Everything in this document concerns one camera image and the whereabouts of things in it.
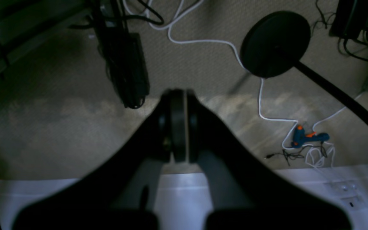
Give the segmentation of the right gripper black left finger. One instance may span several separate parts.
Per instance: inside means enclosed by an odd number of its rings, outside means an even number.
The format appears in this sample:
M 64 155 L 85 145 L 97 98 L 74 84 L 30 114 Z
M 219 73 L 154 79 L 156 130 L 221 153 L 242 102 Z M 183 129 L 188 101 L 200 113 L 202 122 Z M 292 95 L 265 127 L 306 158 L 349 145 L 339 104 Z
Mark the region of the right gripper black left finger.
M 15 230 L 157 230 L 152 211 L 164 163 L 185 153 L 184 91 L 166 90 L 117 153 L 56 194 L 23 208 Z

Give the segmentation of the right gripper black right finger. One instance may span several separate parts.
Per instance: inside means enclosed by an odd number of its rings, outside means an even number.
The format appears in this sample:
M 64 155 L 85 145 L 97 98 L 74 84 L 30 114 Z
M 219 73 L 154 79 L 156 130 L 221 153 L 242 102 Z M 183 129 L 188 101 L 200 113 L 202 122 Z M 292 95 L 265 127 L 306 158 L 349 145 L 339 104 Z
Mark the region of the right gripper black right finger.
M 187 90 L 190 161 L 203 170 L 213 211 L 206 230 L 351 230 L 346 213 L 256 159 Z

